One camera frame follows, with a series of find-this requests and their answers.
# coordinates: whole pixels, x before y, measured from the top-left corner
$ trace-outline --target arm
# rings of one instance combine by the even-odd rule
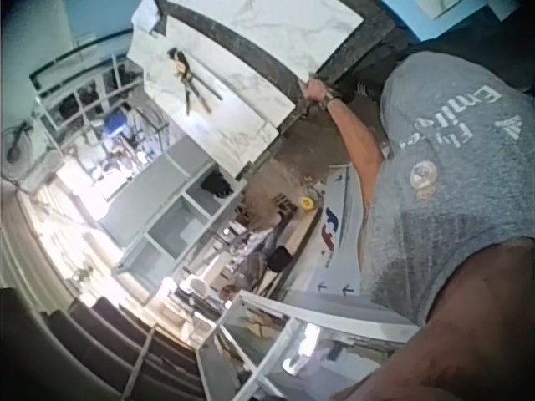
[[[329,89],[320,80],[312,79],[303,88],[303,92],[307,99],[322,101]],[[342,100],[330,100],[327,104],[327,110],[338,128],[354,168],[359,174],[364,208],[368,210],[374,200],[375,180],[385,158],[369,129]]]

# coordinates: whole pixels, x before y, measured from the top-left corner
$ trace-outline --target hand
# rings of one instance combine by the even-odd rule
[[[329,92],[329,87],[317,78],[311,78],[307,84],[299,81],[305,99],[320,102]]]

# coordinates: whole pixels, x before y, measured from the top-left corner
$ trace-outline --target workshop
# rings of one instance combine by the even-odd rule
[[[6,399],[535,399],[535,1],[1,7]]]

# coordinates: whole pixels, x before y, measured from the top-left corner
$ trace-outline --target wristwatch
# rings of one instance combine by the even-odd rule
[[[339,94],[334,89],[328,88],[324,98],[319,101],[319,107],[321,110],[326,110],[329,102],[335,99],[339,99]]]

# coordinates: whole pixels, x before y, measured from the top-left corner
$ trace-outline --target arrow symbol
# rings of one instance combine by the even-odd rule
[[[342,293],[344,294],[344,297],[347,295],[348,292],[354,292],[354,289],[347,284],[344,288],[342,288]]]

